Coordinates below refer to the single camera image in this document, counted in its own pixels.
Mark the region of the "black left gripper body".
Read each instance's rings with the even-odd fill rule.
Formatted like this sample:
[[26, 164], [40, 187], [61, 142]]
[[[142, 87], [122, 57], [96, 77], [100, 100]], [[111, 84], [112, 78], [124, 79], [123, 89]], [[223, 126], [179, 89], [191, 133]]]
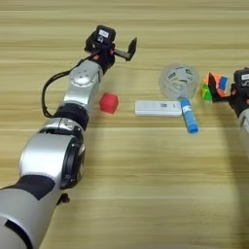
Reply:
[[115, 56], [124, 58], [126, 61], [131, 60], [131, 52], [123, 52], [116, 49], [114, 46], [103, 46], [90, 59], [97, 63], [105, 74], [115, 63]]

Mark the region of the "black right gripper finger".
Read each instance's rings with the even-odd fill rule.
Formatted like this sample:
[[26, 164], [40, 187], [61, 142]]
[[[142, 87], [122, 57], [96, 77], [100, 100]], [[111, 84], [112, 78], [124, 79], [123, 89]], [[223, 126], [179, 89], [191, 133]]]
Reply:
[[216, 81], [212, 74], [209, 74], [208, 86], [209, 86], [210, 93], [212, 95], [212, 100], [214, 102], [218, 102], [221, 99], [221, 96], [219, 92], [217, 92]]

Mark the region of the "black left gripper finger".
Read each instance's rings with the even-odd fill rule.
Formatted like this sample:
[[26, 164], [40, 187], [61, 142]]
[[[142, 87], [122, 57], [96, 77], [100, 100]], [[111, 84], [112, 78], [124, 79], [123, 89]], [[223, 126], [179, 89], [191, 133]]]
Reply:
[[92, 37], [86, 39], [85, 51], [88, 53], [93, 53], [95, 51], [94, 39]]
[[131, 61], [131, 59], [133, 58], [135, 52], [136, 52], [136, 45], [137, 45], [137, 38], [134, 38], [129, 46], [128, 46], [128, 52], [127, 52], [127, 59], [126, 61]]

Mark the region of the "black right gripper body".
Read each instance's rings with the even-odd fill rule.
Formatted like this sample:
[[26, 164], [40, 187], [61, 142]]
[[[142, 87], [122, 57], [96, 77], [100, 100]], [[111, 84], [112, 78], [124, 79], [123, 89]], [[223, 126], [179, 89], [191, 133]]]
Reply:
[[213, 101], [228, 102], [238, 117], [243, 111], [249, 109], [249, 96], [246, 93], [239, 92], [238, 90], [233, 90], [229, 96], [216, 94], [213, 97]]

